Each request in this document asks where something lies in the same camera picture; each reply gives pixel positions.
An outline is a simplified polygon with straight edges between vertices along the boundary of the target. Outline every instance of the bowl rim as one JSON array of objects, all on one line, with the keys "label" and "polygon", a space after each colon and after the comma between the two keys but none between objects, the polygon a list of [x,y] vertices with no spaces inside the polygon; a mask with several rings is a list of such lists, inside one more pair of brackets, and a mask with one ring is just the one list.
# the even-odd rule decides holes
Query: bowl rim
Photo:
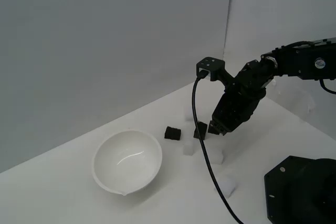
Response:
[{"label": "bowl rim", "polygon": [[[156,170],[155,172],[153,173],[153,175],[148,178],[142,185],[136,187],[134,190],[132,191],[129,191],[129,192],[120,192],[120,191],[116,191],[116,190],[113,190],[109,187],[107,187],[106,185],[104,185],[100,179],[97,177],[96,175],[96,171],[95,171],[95,161],[96,161],[96,156],[100,150],[100,148],[102,147],[102,145],[107,142],[108,140],[112,139],[114,136],[118,135],[118,134],[121,134],[121,133],[124,133],[124,132],[139,132],[139,133],[142,133],[142,134],[145,134],[147,135],[151,140],[153,140],[153,142],[156,144],[157,148],[158,148],[158,151],[159,151],[159,163],[158,163],[158,166],[156,167]],[[158,140],[150,133],[148,132],[145,132],[145,131],[141,131],[141,130],[138,130],[138,129],[128,129],[128,130],[122,130],[122,131],[118,131],[118,132],[115,132],[113,133],[111,136],[107,137],[106,139],[104,139],[104,141],[102,141],[102,143],[99,144],[97,150],[95,151],[94,153],[94,156],[92,158],[92,162],[91,162],[91,173],[92,173],[92,176],[94,178],[94,180],[96,181],[96,183],[101,187],[103,188],[104,190],[106,191],[109,191],[110,193],[114,193],[114,194],[122,194],[122,195],[126,195],[126,194],[130,194],[130,193],[133,193],[135,191],[138,191],[142,188],[144,188],[145,186],[147,186],[157,175],[157,173],[159,172],[160,168],[161,168],[161,164],[162,164],[162,148],[161,148],[161,145],[159,144]]]}]

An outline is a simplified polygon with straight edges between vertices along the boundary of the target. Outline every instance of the white backdrop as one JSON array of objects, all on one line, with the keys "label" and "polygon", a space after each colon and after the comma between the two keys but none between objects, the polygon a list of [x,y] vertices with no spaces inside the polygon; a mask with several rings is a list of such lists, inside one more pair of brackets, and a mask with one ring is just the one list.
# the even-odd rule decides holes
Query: white backdrop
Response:
[{"label": "white backdrop", "polygon": [[0,172],[192,82],[228,2],[0,0]]},{"label": "white backdrop", "polygon": [[[335,0],[231,0],[224,59],[231,74],[247,61],[300,40],[336,37]],[[336,90],[335,82],[326,81]],[[270,98],[336,139],[336,95],[317,81],[276,78]]]}]

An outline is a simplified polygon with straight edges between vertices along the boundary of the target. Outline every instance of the black cable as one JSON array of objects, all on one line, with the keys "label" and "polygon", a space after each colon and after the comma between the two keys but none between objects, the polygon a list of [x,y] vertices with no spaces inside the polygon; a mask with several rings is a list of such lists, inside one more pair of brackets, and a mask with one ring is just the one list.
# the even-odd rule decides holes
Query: black cable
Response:
[{"label": "black cable", "polygon": [[288,45],[284,46],[283,48],[293,48],[293,47],[299,47],[299,46],[303,46],[303,45],[313,46],[314,44],[315,43],[311,42],[311,41],[298,41],[298,42],[288,44]]},{"label": "black cable", "polygon": [[206,152],[206,148],[205,148],[205,145],[204,145],[204,142],[201,138],[201,134],[200,134],[200,130],[198,128],[198,119],[197,119],[197,115],[196,115],[196,106],[195,106],[195,96],[196,96],[196,87],[197,87],[197,84],[198,82],[201,80],[201,79],[204,79],[206,76],[208,75],[208,72],[206,70],[202,70],[201,72],[199,72],[199,75],[198,77],[196,78],[196,81],[194,83],[194,87],[193,87],[193,93],[192,93],[192,108],[193,108],[193,117],[194,117],[194,122],[195,122],[195,126],[196,126],[196,130],[197,130],[197,134],[198,134],[198,138],[200,140],[200,144],[201,144],[201,147],[202,147],[202,151],[203,151],[203,154],[204,154],[204,158],[205,158],[205,163],[206,163],[206,166],[208,167],[208,170],[209,170],[209,173],[210,173],[210,177],[217,189],[217,192],[220,196],[220,198],[222,199],[224,205],[226,206],[227,210],[229,211],[229,213],[232,215],[232,217],[239,223],[239,224],[244,224],[241,220],[239,220],[239,218],[236,216],[236,214],[232,211],[229,203],[227,202],[227,200],[225,199],[218,183],[217,183],[217,180],[216,180],[216,177],[214,175],[214,172],[212,171],[212,168],[211,168],[211,164],[210,164],[210,161],[209,161],[209,157],[208,157],[208,153]]},{"label": "black cable", "polygon": [[320,84],[321,84],[321,87],[322,87],[324,90],[326,90],[326,92],[331,93],[331,94],[336,94],[336,91],[332,91],[332,90],[330,90],[330,89],[328,89],[328,88],[326,87],[326,85],[324,84],[323,79],[320,80]]}]

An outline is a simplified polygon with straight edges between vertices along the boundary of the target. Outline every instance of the small block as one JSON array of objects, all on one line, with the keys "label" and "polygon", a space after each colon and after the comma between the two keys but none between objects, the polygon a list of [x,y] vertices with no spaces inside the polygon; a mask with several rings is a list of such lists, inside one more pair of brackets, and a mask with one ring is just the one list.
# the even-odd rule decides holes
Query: small block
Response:
[{"label": "small block", "polygon": [[208,133],[219,135],[219,132],[216,131],[216,129],[211,124],[209,124]]},{"label": "small block", "polygon": [[192,156],[195,152],[195,141],[193,138],[188,138],[183,141],[183,155]]},{"label": "small block", "polygon": [[166,132],[164,133],[165,139],[180,140],[181,130],[167,126]]},{"label": "small block", "polygon": [[192,110],[191,106],[186,106],[184,108],[184,120],[194,121],[193,110]]},{"label": "small block", "polygon": [[220,165],[223,163],[224,155],[221,148],[212,146],[208,147],[207,150],[209,161],[211,164]]},{"label": "small block", "polygon": [[[201,139],[204,140],[205,139],[205,134],[206,134],[206,129],[208,128],[208,125],[206,123],[203,122],[198,122],[198,129],[199,129],[199,133],[201,134]],[[198,137],[198,133],[197,130],[195,129],[194,131],[194,138],[196,139],[200,139]]]},{"label": "small block", "polygon": [[237,182],[230,177],[222,177],[217,179],[218,185],[226,198],[229,198],[237,188]]},{"label": "small block", "polygon": [[273,79],[273,80],[271,81],[271,85],[272,85],[273,87],[275,87],[275,86],[277,85],[277,81],[276,81],[275,79]]}]

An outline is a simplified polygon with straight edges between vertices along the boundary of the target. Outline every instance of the robotic arm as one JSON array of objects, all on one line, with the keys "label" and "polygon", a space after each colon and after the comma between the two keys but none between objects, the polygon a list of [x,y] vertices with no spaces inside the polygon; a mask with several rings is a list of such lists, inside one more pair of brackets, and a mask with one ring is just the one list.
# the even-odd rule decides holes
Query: robotic arm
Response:
[{"label": "robotic arm", "polygon": [[320,80],[323,89],[330,93],[323,79],[336,78],[336,38],[317,41],[299,41],[261,55],[261,60],[245,64],[236,77],[225,70],[225,62],[206,57],[197,65],[210,72],[211,81],[223,83],[225,93],[220,99],[209,127],[225,135],[250,119],[259,101],[266,95],[266,85],[274,76],[297,76],[302,80]]},{"label": "robotic arm", "polygon": [[[221,97],[209,124],[209,132],[223,135],[232,132],[250,119],[259,101],[266,95],[266,85],[274,76],[297,76],[302,80],[319,80],[329,93],[324,79],[336,78],[336,38],[300,41],[261,55],[261,60],[245,64],[236,77],[225,70],[225,62],[204,58],[197,64],[192,105],[196,130],[196,86],[209,76],[223,83]],[[208,160],[205,145],[200,140],[206,165],[214,185],[230,214],[242,224],[225,199]],[[264,177],[267,215],[273,224],[335,224],[336,160],[309,159],[289,156]]]}]

